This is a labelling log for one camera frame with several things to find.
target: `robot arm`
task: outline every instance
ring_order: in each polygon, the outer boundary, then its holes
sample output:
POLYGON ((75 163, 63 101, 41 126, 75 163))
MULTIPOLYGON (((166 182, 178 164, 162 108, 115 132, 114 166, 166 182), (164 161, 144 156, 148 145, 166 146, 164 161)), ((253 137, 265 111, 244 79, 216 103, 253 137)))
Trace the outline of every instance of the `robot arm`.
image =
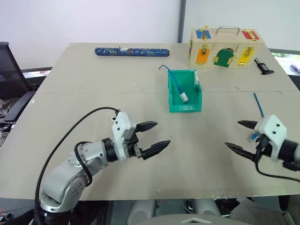
POLYGON ((271 157, 274 162, 281 159, 283 160, 283 167, 300 171, 300 144, 286 139, 287 129, 277 116, 267 115, 258 122, 242 120, 238 123, 254 129, 258 134, 257 151, 256 154, 252 154, 238 145, 225 143, 231 150, 256 163, 258 163, 261 155, 271 157))
POLYGON ((130 157, 148 159, 161 152, 171 141, 158 142, 147 150, 138 147, 137 132, 144 132, 157 125, 148 121, 134 124, 125 112, 119 112, 113 121, 113 139, 101 142, 80 142, 68 158, 46 177, 40 206, 45 217, 52 213, 70 212, 79 201, 92 176, 116 160, 130 157))

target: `blue patterned tube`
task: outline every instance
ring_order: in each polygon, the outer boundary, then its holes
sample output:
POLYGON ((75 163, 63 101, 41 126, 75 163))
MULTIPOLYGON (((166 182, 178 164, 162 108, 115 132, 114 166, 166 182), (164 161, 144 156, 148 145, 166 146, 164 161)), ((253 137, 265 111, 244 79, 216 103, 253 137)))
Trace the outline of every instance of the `blue patterned tube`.
POLYGON ((96 55, 167 57, 169 49, 160 48, 95 48, 96 55))

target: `black office chair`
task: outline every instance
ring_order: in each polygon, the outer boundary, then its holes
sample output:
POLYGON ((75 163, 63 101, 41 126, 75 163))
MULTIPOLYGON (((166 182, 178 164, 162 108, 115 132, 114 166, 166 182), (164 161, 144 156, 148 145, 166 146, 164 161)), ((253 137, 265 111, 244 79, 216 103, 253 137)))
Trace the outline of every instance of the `black office chair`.
POLYGON ((35 94, 20 70, 8 42, 0 42, 0 98, 20 98, 3 118, 5 122, 16 122, 35 94))

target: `metal handle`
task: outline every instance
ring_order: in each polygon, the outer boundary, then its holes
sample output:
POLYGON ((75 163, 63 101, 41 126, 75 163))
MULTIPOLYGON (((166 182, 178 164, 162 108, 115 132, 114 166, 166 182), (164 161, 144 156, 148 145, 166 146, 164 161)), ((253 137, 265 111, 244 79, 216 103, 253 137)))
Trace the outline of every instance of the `metal handle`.
POLYGON ((219 28, 217 29, 217 31, 216 31, 216 35, 217 35, 219 29, 237 29, 238 32, 236 33, 236 35, 238 35, 238 34, 240 33, 240 28, 239 28, 239 27, 219 27, 219 28))

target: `wooden lock box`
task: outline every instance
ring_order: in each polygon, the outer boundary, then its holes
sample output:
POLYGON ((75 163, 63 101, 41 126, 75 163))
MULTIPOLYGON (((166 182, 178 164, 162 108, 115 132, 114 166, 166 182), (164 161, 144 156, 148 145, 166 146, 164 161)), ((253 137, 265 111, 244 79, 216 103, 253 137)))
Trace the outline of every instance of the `wooden lock box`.
POLYGON ((239 27, 192 29, 190 68, 248 68, 264 41, 256 30, 239 27))

